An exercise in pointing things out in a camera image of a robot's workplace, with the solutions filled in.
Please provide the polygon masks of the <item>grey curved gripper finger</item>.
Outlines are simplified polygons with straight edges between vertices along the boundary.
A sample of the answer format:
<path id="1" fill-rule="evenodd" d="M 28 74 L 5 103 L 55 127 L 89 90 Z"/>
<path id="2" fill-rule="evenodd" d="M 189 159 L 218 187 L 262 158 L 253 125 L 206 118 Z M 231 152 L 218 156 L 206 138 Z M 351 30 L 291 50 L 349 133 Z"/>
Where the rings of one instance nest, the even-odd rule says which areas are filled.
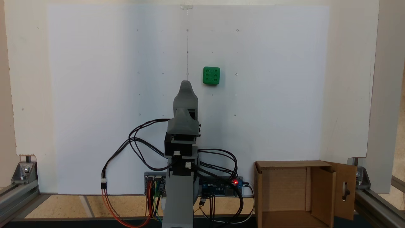
<path id="1" fill-rule="evenodd" d="M 178 108 L 174 117 L 168 120 L 167 132 L 172 135 L 200 135 L 199 122 L 193 119 L 189 111 L 185 108 Z"/>

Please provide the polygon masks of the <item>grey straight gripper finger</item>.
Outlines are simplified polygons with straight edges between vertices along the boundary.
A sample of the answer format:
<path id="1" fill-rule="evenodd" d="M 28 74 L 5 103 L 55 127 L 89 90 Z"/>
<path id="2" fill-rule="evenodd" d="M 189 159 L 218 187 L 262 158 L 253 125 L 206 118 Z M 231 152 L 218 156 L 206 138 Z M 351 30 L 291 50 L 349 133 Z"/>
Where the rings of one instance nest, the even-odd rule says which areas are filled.
<path id="1" fill-rule="evenodd" d="M 191 117 L 198 120 L 198 97 L 194 93 L 191 82 L 183 80 L 180 89 L 173 101 L 173 114 L 178 108 L 187 109 Z"/>

